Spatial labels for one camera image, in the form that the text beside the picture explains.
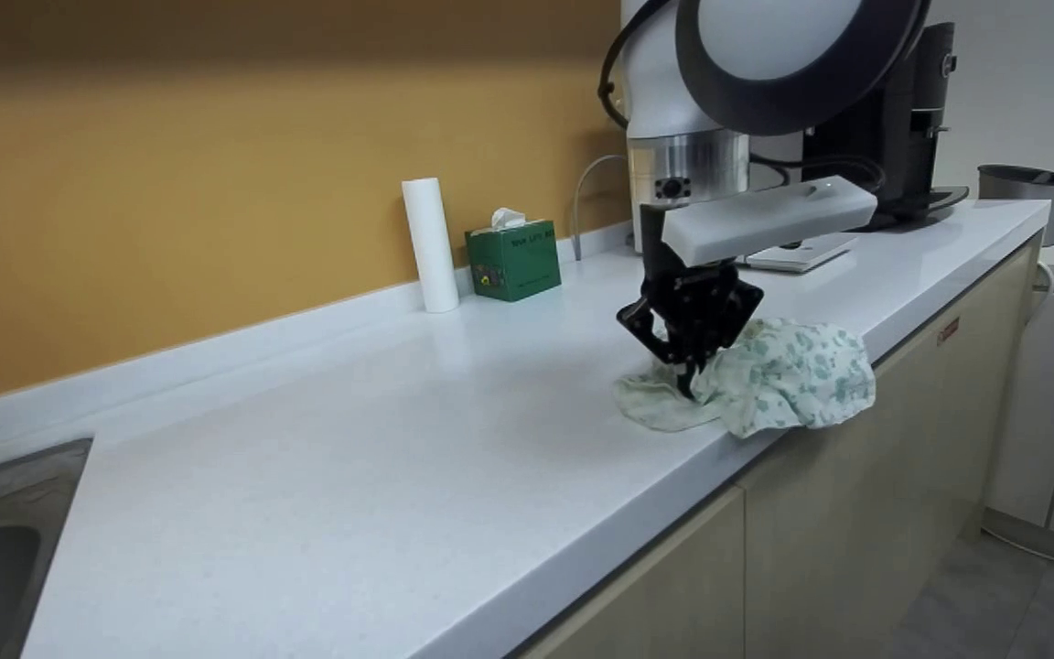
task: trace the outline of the red label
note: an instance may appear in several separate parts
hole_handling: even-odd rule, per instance
[[[941,332],[938,332],[938,345],[944,344],[950,341],[950,336],[954,336],[954,332],[958,332],[958,321],[961,321],[961,316],[955,317],[946,325]]]

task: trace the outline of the paper towel roll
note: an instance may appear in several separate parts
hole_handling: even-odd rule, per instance
[[[401,185],[406,196],[406,216],[413,237],[413,257],[426,311],[448,312],[457,306],[457,280],[453,274],[447,212],[442,206],[442,188],[436,178],[406,180]]]

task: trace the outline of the tissue box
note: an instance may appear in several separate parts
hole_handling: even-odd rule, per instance
[[[530,221],[502,231],[469,231],[466,251],[479,295],[513,303],[560,285],[560,257],[551,221]]]

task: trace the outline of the stainless steel sink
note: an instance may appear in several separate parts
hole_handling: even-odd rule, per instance
[[[0,658],[17,658],[92,440],[0,464]]]

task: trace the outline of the black coffee machine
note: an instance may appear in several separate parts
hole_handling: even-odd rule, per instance
[[[938,136],[950,130],[942,125],[950,74],[957,67],[954,24],[929,25],[912,53],[864,99],[804,134],[804,159],[858,155],[884,168],[887,180],[876,191],[877,212],[862,231],[925,219],[969,195],[969,188],[933,188]],[[850,168],[803,171],[806,180],[833,175],[867,183],[867,175]]]

